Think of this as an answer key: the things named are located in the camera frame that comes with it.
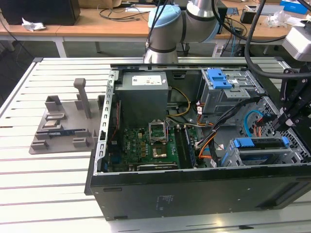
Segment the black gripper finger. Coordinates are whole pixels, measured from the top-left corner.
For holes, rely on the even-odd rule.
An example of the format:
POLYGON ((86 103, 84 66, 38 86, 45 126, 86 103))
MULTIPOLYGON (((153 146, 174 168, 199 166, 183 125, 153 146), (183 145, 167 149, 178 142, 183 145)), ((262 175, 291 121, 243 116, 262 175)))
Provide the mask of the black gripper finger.
POLYGON ((280 110, 281 115, 276 121, 277 131, 286 131, 289 128, 303 126, 311 126, 311 102, 305 105, 301 101, 291 103, 291 106, 283 106, 280 110))
POLYGON ((283 79, 280 90, 282 108, 280 119, 307 117, 307 78, 283 79))

